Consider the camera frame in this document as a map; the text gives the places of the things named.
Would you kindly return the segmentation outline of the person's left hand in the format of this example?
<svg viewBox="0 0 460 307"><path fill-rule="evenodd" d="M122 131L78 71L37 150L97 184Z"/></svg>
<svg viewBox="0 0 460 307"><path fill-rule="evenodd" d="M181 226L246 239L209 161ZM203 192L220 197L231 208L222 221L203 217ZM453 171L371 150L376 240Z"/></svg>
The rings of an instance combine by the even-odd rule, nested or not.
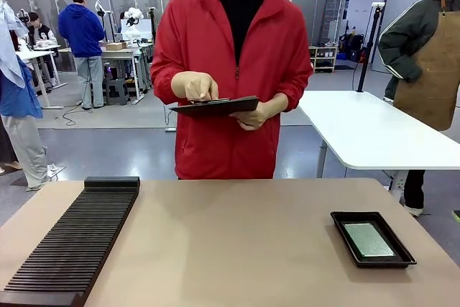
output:
<svg viewBox="0 0 460 307"><path fill-rule="evenodd" d="M239 126L245 131L255 131L274 115L276 115L276 107L271 102L259 102L254 111L242 111L231 114L235 118Z"/></svg>

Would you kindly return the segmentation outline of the person's right hand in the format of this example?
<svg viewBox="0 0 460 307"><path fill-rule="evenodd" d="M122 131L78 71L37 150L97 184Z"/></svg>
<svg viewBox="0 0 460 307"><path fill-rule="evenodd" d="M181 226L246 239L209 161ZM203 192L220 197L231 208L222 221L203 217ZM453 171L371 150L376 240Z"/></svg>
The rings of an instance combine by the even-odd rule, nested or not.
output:
<svg viewBox="0 0 460 307"><path fill-rule="evenodd" d="M171 80L171 88L178 98L189 101L213 101L219 98L218 85L207 73L176 73Z"/></svg>

